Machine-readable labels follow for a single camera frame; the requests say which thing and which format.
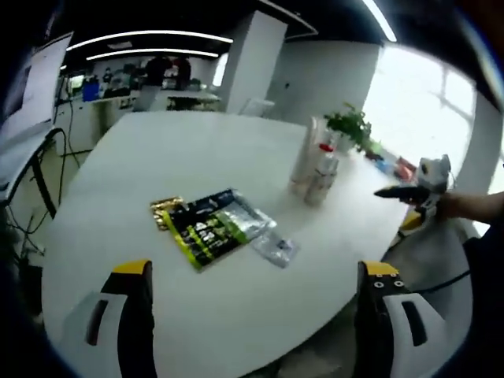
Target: human arm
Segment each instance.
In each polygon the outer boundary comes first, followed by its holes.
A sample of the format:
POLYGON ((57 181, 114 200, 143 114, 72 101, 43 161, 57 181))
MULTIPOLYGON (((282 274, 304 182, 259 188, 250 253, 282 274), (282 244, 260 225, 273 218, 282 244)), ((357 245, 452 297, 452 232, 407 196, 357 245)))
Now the human arm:
POLYGON ((466 218, 486 224, 504 213, 504 191, 494 195, 461 195, 446 193, 438 202, 442 219, 466 218))

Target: ceiling light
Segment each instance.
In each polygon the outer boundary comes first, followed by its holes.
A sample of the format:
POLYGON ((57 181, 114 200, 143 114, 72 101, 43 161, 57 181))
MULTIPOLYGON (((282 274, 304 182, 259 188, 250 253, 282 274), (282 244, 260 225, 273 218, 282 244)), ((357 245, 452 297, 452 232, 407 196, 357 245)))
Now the ceiling light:
POLYGON ((180 30, 142 30, 142 31, 127 31, 125 33, 117 33, 111 35, 104 35, 103 37, 88 39, 87 41, 76 43, 73 46, 70 46, 67 51, 76 49, 77 47, 85 46, 90 43, 95 43, 99 41, 103 41, 105 39, 119 38, 119 37, 128 37, 130 35, 153 35, 153 34, 170 34, 170 35, 186 35, 189 37, 199 37, 206 39, 214 39, 216 41, 232 43, 233 40, 230 38, 219 37, 217 35, 204 34, 204 33, 195 33, 193 31, 180 31, 180 30))
POLYGON ((385 16, 383 13, 381 13, 380 8, 375 4, 373 0, 362 0, 365 4, 365 6, 368 7, 369 12, 376 18, 376 21, 378 21, 378 24, 381 27, 381 30, 384 31, 385 36, 387 39, 391 42, 397 42, 397 39, 395 38, 395 34, 392 31, 391 26, 388 24, 387 20, 385 20, 385 16))
POLYGON ((182 50, 182 49, 133 49, 133 50, 121 50, 114 51, 112 53, 105 53, 99 55, 93 55, 92 57, 87 57, 87 61, 92 61, 93 59, 99 59, 100 57, 112 57, 113 55, 122 54, 133 54, 133 53, 178 53, 178 54, 193 54, 193 55, 205 55, 206 57, 218 57, 219 55, 215 53, 206 53, 205 51, 195 51, 195 50, 182 50))

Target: white pillar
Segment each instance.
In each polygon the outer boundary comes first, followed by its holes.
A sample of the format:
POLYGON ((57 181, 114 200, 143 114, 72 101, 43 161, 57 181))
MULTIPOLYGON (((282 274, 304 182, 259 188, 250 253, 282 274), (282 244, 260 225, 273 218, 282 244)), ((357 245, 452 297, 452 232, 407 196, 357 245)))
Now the white pillar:
POLYGON ((234 30, 220 86, 226 113, 238 113, 249 98, 266 97, 286 30, 287 24, 257 11, 234 30))

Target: plastic bag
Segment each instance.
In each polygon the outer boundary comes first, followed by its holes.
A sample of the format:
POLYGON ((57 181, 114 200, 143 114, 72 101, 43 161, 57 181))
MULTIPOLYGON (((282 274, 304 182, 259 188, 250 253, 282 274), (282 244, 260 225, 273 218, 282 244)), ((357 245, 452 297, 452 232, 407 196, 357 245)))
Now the plastic bag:
POLYGON ((251 245, 263 258, 281 268, 286 268, 299 250, 294 241, 282 238, 273 230, 258 236, 251 245))

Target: green and black package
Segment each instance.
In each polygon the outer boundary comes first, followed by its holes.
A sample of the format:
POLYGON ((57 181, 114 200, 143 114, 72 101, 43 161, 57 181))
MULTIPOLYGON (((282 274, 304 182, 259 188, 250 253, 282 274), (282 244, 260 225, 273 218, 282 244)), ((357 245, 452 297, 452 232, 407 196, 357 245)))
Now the green and black package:
POLYGON ((259 236, 271 222, 233 189, 166 209, 163 220, 197 270, 259 236))

